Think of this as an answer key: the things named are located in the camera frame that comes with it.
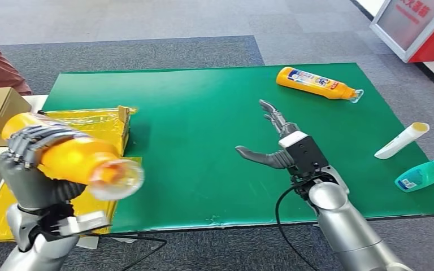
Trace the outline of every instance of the robotic arm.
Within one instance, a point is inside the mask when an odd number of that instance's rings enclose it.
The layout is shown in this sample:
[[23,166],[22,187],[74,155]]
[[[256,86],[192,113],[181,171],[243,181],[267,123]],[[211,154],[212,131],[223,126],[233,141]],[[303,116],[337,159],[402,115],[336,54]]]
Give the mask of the robotic arm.
[[260,154],[237,146],[237,152],[250,161],[288,170],[296,193],[315,211],[323,234],[345,270],[411,271],[349,201],[347,185],[312,137],[288,123],[270,103],[259,103],[268,113],[264,117],[279,133],[283,150]]
[[109,226],[103,211],[74,215],[70,200],[79,196],[85,185],[52,180],[37,169],[40,153],[72,133],[27,127],[9,139],[9,149],[0,155],[1,175],[18,201],[6,213],[17,246],[1,271],[60,270],[80,233]]

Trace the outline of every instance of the black cable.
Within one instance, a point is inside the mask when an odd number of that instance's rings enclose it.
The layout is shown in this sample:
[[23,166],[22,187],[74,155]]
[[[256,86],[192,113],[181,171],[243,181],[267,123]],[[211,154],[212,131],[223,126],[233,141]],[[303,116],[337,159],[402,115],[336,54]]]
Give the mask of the black cable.
[[152,238],[152,237],[132,236],[132,235],[122,235],[122,234],[94,234],[94,233],[90,233],[90,234],[86,234],[86,235],[87,236],[96,236],[96,237],[127,238],[127,239],[134,239],[134,240],[147,240],[147,241],[161,242],[161,244],[158,247],[150,250],[146,255],[143,255],[142,257],[138,258],[134,262],[130,263],[129,265],[127,265],[126,267],[121,269],[121,271],[129,270],[130,268],[134,267],[136,264],[145,260],[150,255],[156,253],[158,250],[160,250],[162,247],[164,247],[167,244],[167,240],[165,240],[165,239]]
[[298,252],[298,250],[292,245],[292,243],[289,241],[289,239],[285,235],[284,228],[282,227],[282,223],[280,222],[280,215],[279,215],[280,203],[282,202],[282,200],[284,199],[285,196],[287,196],[292,190],[296,189],[297,187],[298,187],[297,185],[291,186],[289,189],[287,189],[285,192],[283,192],[282,195],[280,195],[279,199],[277,200],[277,203],[275,204],[275,220],[277,221],[277,226],[279,227],[280,234],[282,234],[282,237],[287,242],[287,244],[289,244],[289,246],[292,248],[292,250],[306,264],[308,264],[313,270],[318,271],[317,268],[314,267],[309,261],[307,261],[307,259],[304,258],[304,256],[302,256],[302,254],[300,254],[300,252]]

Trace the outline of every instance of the green mat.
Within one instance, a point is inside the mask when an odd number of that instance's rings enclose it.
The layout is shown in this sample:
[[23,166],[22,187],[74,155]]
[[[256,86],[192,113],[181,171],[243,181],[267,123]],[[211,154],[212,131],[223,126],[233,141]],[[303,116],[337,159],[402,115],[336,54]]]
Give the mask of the green mat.
[[[434,215],[434,185],[403,193],[393,181],[428,161],[412,143],[388,160],[373,154],[404,127],[355,63],[293,65],[364,89],[357,104],[275,84],[282,66],[63,73],[44,110],[138,107],[126,155],[142,156],[146,181],[120,200],[112,231],[275,222],[289,187],[286,171],[242,159],[234,147],[273,152],[278,135],[263,118],[265,99],[314,137],[367,217]],[[315,221],[298,196],[281,206],[285,222]]]

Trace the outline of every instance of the white tube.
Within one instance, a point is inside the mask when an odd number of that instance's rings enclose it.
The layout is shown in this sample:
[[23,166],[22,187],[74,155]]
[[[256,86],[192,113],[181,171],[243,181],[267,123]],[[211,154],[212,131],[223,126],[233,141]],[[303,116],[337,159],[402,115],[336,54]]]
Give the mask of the white tube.
[[417,138],[421,137],[424,133],[430,130],[430,126],[426,123],[412,123],[403,132],[397,135],[392,141],[381,148],[375,157],[379,159],[388,159],[395,155],[399,150],[414,142]]

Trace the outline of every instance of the clear bottle cap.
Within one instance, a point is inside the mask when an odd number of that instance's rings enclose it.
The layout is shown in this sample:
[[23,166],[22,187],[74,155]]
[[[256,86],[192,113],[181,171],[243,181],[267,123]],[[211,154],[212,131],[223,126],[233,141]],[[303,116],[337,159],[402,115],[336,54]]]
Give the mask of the clear bottle cap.
[[144,182],[144,170],[137,162],[125,159],[99,165],[92,174],[89,190],[100,200],[118,200],[136,192]]
[[363,89],[355,89],[354,93],[356,94],[356,96],[349,99],[349,101],[351,103],[357,103],[358,100],[360,100],[360,98],[362,97],[364,91],[363,91]]

